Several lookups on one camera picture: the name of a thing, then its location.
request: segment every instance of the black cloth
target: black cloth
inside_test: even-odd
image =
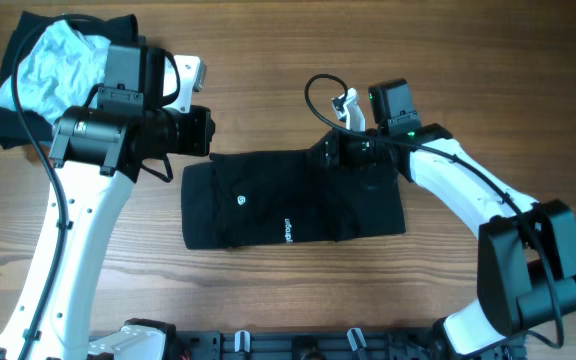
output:
[[[35,26],[50,19],[50,17],[39,16],[33,13],[24,11],[19,19],[17,29],[13,31],[8,41],[8,47],[1,64],[0,70],[0,87],[12,74],[12,62],[15,59],[15,54],[23,38],[32,31]],[[84,35],[102,35],[110,41],[136,43],[139,38],[139,29],[137,26],[137,18],[135,15],[126,15],[114,19],[110,19],[104,24],[84,22],[84,21],[70,21],[68,23],[73,29],[80,31]],[[26,57],[37,40],[41,37],[41,33],[35,36],[34,39],[24,49],[23,57]],[[28,115],[28,124],[33,135],[39,141],[52,141],[52,127],[50,124],[39,114],[26,111]],[[24,132],[15,111],[4,109],[0,107],[0,145],[6,149],[15,146],[28,144],[28,137]]]
[[[211,154],[212,162],[186,167],[181,188],[186,247],[341,241],[405,232],[398,172],[392,165],[325,170],[308,161],[308,151]]]

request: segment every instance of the white cloth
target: white cloth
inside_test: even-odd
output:
[[[19,67],[22,107],[53,124],[70,106],[82,105],[90,88],[104,80],[109,45],[103,36],[83,36],[65,20],[46,28]],[[10,81],[0,88],[0,106],[15,110]],[[91,107],[97,107],[96,98]]]

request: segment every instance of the black garment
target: black garment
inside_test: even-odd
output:
[[[211,154],[184,169],[189,249],[348,240],[405,232],[398,172],[386,164],[324,170],[310,150]]]
[[[15,54],[23,38],[32,31],[35,26],[47,19],[50,19],[50,17],[39,16],[26,11],[21,14],[17,29],[13,31],[10,36],[8,47],[6,48],[6,53],[4,54],[4,59],[1,64],[0,87],[12,74],[12,62],[15,59]],[[110,41],[136,43],[139,40],[137,18],[135,15],[126,15],[108,20],[106,21],[106,25],[87,21],[70,21],[68,24],[84,35],[102,35]],[[22,58],[25,58],[30,53],[40,37],[41,33],[30,41],[30,44],[24,49]],[[26,114],[28,115],[30,129],[37,140],[52,141],[52,127],[50,124],[35,112],[27,111]],[[0,107],[0,145],[7,150],[28,143],[28,137],[19,123],[16,112]]]

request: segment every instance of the folded clothing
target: folded clothing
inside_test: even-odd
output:
[[[21,45],[22,39],[32,31],[35,26],[47,21],[49,17],[43,17],[35,15],[24,11],[17,25],[17,29],[12,33],[10,40],[8,42],[8,47],[6,48],[6,53],[4,54],[4,59],[1,64],[0,70],[0,89],[6,84],[10,86],[10,82],[7,79],[10,78],[12,74],[12,62],[14,61],[15,54]],[[109,43],[110,41],[126,42],[126,43],[137,43],[143,42],[143,38],[138,35],[137,18],[134,15],[122,16],[114,19],[110,19],[105,23],[93,23],[86,21],[69,21],[68,25],[72,29],[71,33],[68,34],[63,26],[57,26],[57,30],[61,29],[60,34],[70,35],[69,38],[75,40],[74,43],[79,42],[81,46],[87,47],[91,53],[94,53],[95,49],[102,47],[103,45]],[[37,34],[35,38],[30,40],[30,43],[24,49],[22,54],[23,58],[26,58],[30,54],[31,50],[35,49],[35,44],[40,39],[43,34]],[[99,35],[99,36],[82,36],[82,35]],[[88,72],[87,77],[94,77],[95,74],[90,74]],[[53,83],[44,84],[47,88],[51,88],[58,85]],[[85,92],[84,100],[88,95],[90,87],[82,86],[81,91]],[[8,97],[10,97],[11,92],[7,91]],[[64,98],[68,98],[69,94],[62,94]],[[58,104],[59,101],[55,100],[53,104]],[[46,119],[37,114],[34,111],[26,111],[28,117],[28,123],[33,135],[39,141],[52,141],[51,124],[46,121]],[[15,111],[5,109],[0,107],[0,145],[4,149],[13,148],[15,146],[24,145],[28,143],[28,138],[24,132]]]
[[[184,169],[182,231],[189,249],[348,240],[401,234],[398,172],[326,170],[310,150],[211,154]]]

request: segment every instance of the wooden floor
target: wooden floor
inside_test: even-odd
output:
[[[212,149],[220,153],[312,145],[326,131],[303,99],[316,73],[356,87],[368,119],[367,87],[404,77],[425,124],[447,127],[518,190],[561,198],[576,214],[576,2],[136,1],[2,6],[0,64],[22,9],[134,13],[151,43],[208,65],[205,90],[193,100],[212,109]],[[338,88],[315,87],[315,103],[329,108]],[[181,172],[200,161],[175,156],[171,184],[140,177],[106,254],[93,331],[132,317],[183,330],[427,326],[475,296],[476,240],[438,199],[404,181],[402,236],[188,251]],[[47,196],[43,169],[23,149],[0,148],[0,331],[23,286]],[[530,358],[576,359],[576,313],[565,326],[564,349],[530,339]],[[554,334],[552,324],[541,330]]]

